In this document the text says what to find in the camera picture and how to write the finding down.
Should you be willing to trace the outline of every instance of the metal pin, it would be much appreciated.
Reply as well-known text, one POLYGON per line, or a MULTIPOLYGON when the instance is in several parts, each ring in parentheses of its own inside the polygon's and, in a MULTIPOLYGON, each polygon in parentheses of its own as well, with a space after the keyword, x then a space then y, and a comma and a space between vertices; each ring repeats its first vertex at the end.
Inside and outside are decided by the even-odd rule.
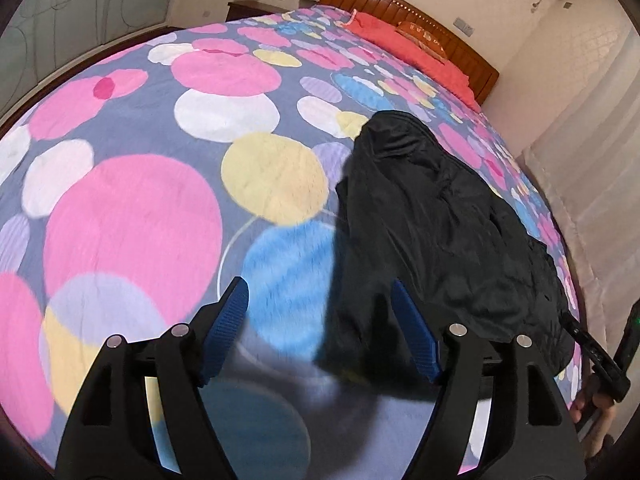
POLYGON ((122 343, 122 338, 119 335, 112 335, 107 339, 107 346, 109 348, 117 348, 122 343))
POLYGON ((175 337, 182 337, 184 335, 187 335, 188 333, 189 333, 189 325, 186 325, 184 323, 174 325, 171 328, 171 335, 175 337))
POLYGON ((523 348, 529 348, 533 344, 533 342, 531 341, 531 338, 528 335, 524 335, 524 334, 520 334, 516 338, 516 342, 523 348))
POLYGON ((466 334, 466 326, 460 323, 454 323, 452 325, 449 325, 449 332, 451 332, 453 335, 457 335, 458 337, 462 337, 466 334))

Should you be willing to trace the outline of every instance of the hand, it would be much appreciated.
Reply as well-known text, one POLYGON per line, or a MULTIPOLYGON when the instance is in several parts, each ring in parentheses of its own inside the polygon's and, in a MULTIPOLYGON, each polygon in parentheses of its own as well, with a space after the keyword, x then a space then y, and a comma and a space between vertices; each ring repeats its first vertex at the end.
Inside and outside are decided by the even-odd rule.
POLYGON ((601 411, 600 418, 594 423, 582 441, 585 459, 591 458, 602 449, 604 437, 611 428, 613 419, 616 418, 616 404, 607 394, 597 392, 599 384, 598 377, 595 374, 589 375, 569 409, 569 414, 574 424, 580 421, 582 418, 582 410, 590 400, 592 400, 596 408, 599 408, 601 411))

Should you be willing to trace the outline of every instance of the polka dot bedsheet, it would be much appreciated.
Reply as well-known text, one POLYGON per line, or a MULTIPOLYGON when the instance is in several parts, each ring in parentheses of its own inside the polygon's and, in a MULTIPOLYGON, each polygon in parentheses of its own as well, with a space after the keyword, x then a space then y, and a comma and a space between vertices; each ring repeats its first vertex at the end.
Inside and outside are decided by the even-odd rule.
MULTIPOLYGON (((113 333, 159 336, 235 275, 248 320, 204 404, 240 480, 401 478, 433 403, 317 368, 337 231, 335 184, 377 110, 427 123, 556 261, 536 189, 484 115, 316 6, 171 32, 87 68, 0 141, 0 402, 54 465, 67 415, 113 333)), ((567 402, 580 355, 557 378, 567 402)), ((157 385, 162 463, 177 468, 157 385)), ((478 463, 478 404, 463 468, 478 463)))

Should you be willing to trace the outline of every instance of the wooden bed frame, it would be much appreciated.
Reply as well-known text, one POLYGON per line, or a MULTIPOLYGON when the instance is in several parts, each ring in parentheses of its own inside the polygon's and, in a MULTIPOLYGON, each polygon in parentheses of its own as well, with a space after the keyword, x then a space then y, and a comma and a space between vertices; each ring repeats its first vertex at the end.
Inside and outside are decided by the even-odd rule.
POLYGON ((349 12, 361 10, 393 25, 414 22, 430 31, 440 41, 449 60, 469 77, 469 87, 478 104, 484 102, 498 81, 498 71, 482 56, 444 25, 404 0, 320 0, 320 3, 349 12))

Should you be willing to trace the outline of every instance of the red blanket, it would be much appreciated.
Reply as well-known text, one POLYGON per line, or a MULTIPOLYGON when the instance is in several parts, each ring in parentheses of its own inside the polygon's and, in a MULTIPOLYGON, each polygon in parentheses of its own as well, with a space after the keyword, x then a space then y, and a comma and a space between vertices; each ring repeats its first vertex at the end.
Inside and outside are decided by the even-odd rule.
POLYGON ((476 103, 474 93, 469 88, 469 78, 449 60, 441 62, 429 56, 415 43, 396 33, 393 25, 364 12, 357 12, 344 28, 417 68, 444 86, 466 106, 480 113, 480 105, 476 103))

